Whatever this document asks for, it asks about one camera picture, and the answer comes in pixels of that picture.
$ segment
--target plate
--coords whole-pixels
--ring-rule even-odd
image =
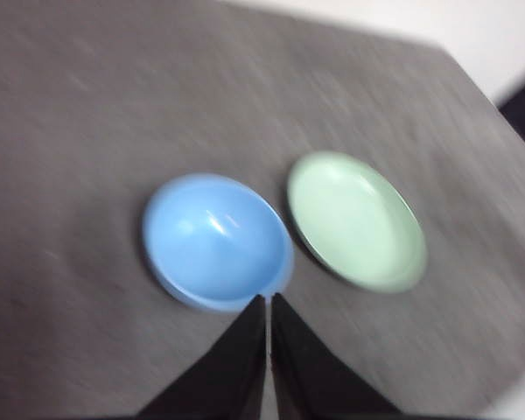
[[[369,165],[332,151],[302,157],[290,172],[288,201],[309,250],[346,280],[398,292],[424,273],[426,246],[416,217]]]

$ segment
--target blue bowl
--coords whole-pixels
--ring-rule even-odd
[[[159,282],[178,300],[235,312],[256,294],[282,291],[293,248],[272,207],[256,192],[213,174],[163,185],[143,217],[143,240]]]

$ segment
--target gray table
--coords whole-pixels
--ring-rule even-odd
[[[482,410],[525,372],[525,145],[449,56],[208,1],[0,0],[0,417],[138,410],[233,319],[156,285],[147,197],[218,172],[285,215],[319,149],[393,182],[429,266],[382,296],[298,244],[287,298],[402,409]]]

